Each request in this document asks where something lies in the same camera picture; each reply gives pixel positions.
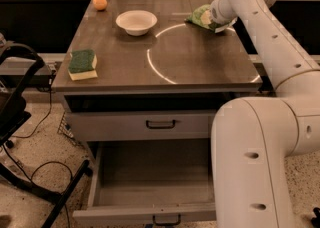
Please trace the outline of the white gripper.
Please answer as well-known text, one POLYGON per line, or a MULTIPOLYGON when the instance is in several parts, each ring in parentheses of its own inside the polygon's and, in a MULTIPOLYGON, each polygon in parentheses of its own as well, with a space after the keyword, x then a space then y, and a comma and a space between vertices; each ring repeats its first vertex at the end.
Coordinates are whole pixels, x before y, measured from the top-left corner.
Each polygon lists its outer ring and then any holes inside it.
POLYGON ((237 17, 229 0, 214 0, 210 4, 209 11, 210 19, 220 25, 230 23, 237 17))

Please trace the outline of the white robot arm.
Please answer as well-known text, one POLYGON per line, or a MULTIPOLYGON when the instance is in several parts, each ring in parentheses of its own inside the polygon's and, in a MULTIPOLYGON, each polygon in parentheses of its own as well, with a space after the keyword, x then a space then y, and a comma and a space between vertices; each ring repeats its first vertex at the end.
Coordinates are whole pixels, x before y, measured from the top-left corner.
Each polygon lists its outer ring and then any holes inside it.
POLYGON ((211 18, 240 18, 275 90, 236 98, 211 132, 217 228, 295 228, 284 160, 318 150, 320 68, 270 12, 276 0, 214 0, 211 18))

